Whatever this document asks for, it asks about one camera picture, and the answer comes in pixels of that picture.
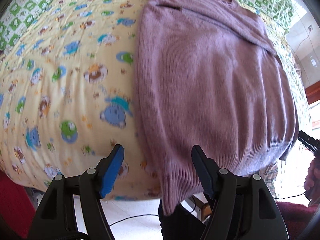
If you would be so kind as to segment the person's right hand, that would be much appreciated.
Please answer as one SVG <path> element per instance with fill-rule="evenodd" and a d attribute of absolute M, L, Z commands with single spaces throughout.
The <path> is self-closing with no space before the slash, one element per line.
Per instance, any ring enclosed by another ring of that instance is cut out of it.
<path fill-rule="evenodd" d="M 310 193 L 310 199 L 316 201 L 319 198 L 319 160 L 313 159 L 308 168 L 308 174 L 304 181 L 304 189 Z"/>

